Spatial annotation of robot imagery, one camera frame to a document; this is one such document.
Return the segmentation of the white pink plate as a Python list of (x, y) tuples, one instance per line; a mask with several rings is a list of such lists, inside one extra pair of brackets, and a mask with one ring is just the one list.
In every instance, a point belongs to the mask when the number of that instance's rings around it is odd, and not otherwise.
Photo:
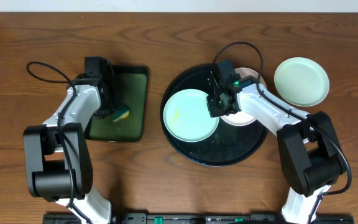
[[(241, 78), (245, 78), (247, 76), (257, 78), (258, 76), (258, 73), (251, 68), (239, 67), (236, 68), (235, 71), (241, 76)], [(237, 112), (236, 114), (221, 116), (221, 119), (232, 126), (246, 126), (256, 121), (253, 116), (243, 111)]]

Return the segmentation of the green yellow sponge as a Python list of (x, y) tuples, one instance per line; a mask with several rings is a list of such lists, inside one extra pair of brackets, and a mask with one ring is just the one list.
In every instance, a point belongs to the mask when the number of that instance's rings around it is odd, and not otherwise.
[(122, 119), (125, 119), (129, 116), (129, 109), (125, 105), (121, 105), (120, 107), (116, 108), (114, 110), (114, 113), (112, 114), (112, 121), (116, 122)]

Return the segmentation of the mint green plate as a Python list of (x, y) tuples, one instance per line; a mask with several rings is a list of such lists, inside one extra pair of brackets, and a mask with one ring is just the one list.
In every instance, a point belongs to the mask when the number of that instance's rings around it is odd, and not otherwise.
[(201, 90), (186, 89), (168, 99), (163, 107), (163, 124), (174, 138), (199, 142), (215, 132), (219, 118), (210, 116), (207, 95)]
[(324, 68), (304, 57), (284, 60), (275, 71), (274, 84), (285, 101), (302, 107), (321, 103), (330, 88)]

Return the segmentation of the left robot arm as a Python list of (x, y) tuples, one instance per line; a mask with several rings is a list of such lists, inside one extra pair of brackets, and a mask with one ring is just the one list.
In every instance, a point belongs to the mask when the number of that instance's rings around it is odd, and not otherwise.
[(108, 79), (84, 73), (69, 82), (67, 96), (39, 126), (24, 130), (27, 187), (68, 208), (82, 223), (111, 223), (112, 204), (93, 187), (93, 167), (84, 130), (95, 113), (112, 111)]

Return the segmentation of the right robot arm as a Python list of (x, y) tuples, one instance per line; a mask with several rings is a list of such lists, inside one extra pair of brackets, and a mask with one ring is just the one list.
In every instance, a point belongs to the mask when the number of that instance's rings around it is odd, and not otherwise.
[(351, 169), (333, 124), (323, 112), (309, 114), (277, 98), (261, 82), (245, 78), (211, 78), (207, 105), (212, 117), (243, 111), (277, 137), (283, 174), (290, 185), (281, 214), (289, 223), (312, 223), (330, 187)]

